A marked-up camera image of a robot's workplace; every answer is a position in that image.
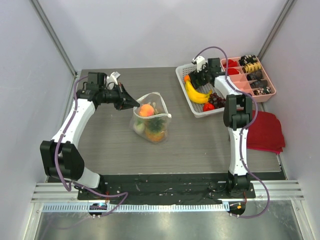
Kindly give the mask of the peach fruit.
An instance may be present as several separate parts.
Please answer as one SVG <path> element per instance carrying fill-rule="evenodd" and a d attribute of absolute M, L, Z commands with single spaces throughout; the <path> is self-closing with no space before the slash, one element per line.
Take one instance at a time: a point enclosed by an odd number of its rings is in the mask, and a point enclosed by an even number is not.
<path fill-rule="evenodd" d="M 150 104 L 143 104 L 139 110 L 139 116 L 141 117 L 150 117 L 155 114 L 155 109 Z"/>

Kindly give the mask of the small orange fruit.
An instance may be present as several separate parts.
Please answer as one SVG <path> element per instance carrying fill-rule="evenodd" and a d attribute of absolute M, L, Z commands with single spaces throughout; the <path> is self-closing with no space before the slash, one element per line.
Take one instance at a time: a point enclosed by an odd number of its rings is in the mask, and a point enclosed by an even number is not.
<path fill-rule="evenodd" d="M 190 78 L 189 75 L 186 75 L 183 79 L 184 79 L 184 82 L 185 82 L 185 83 L 191 81 L 191 78 Z"/>

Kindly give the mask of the white radish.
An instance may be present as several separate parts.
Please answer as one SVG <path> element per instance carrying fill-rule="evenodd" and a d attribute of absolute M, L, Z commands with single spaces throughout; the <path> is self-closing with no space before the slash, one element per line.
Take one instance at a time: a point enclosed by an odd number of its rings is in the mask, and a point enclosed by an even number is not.
<path fill-rule="evenodd" d="M 145 123 L 143 120 L 138 119 L 134 122 L 133 124 L 133 130 L 137 133 L 137 134 L 143 134 L 145 131 Z"/>

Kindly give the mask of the clear spotted zip bag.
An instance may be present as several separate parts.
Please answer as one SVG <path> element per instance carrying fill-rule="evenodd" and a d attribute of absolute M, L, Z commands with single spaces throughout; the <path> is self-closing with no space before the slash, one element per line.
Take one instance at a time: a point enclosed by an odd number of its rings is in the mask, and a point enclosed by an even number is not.
<path fill-rule="evenodd" d="M 137 102 L 139 107 L 133 108 L 130 128 L 151 143 L 165 141 L 168 138 L 172 115 L 161 94 L 151 92 L 140 97 Z"/>

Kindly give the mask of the orange toy pineapple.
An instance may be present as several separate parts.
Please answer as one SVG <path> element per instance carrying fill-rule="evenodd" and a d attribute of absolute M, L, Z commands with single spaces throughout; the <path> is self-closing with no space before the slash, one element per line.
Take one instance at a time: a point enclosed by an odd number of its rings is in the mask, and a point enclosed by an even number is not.
<path fill-rule="evenodd" d="M 161 117 L 150 118 L 145 123 L 146 138 L 153 143 L 161 142 L 166 135 L 166 123 Z"/>

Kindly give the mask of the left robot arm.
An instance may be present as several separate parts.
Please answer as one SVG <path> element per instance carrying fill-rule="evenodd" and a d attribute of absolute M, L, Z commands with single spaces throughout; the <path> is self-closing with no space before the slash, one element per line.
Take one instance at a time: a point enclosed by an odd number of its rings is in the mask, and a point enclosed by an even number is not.
<path fill-rule="evenodd" d="M 78 144 L 86 124 L 102 104 L 112 104 L 118 111 L 139 107 L 139 103 L 119 82 L 120 74 L 89 72 L 75 81 L 72 89 L 73 102 L 68 116 L 51 140 L 40 144 L 44 172 L 48 177 L 61 181 L 67 191 L 74 184 L 93 198 L 100 200 L 107 192 L 102 175 L 85 167 Z"/>

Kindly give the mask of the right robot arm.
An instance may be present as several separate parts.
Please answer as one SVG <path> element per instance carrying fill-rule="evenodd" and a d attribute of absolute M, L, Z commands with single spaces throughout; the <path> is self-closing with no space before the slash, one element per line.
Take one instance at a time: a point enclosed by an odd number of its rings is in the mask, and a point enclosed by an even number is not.
<path fill-rule="evenodd" d="M 197 56 L 192 60 L 196 69 L 189 73 L 186 84 L 194 88 L 210 83 L 225 99 L 223 122 L 230 137 L 231 160 L 226 181 L 226 193 L 233 198 L 250 188 L 247 167 L 247 136 L 250 124 L 256 119 L 253 97 L 240 90 L 226 71 L 221 71 L 220 59 Z"/>

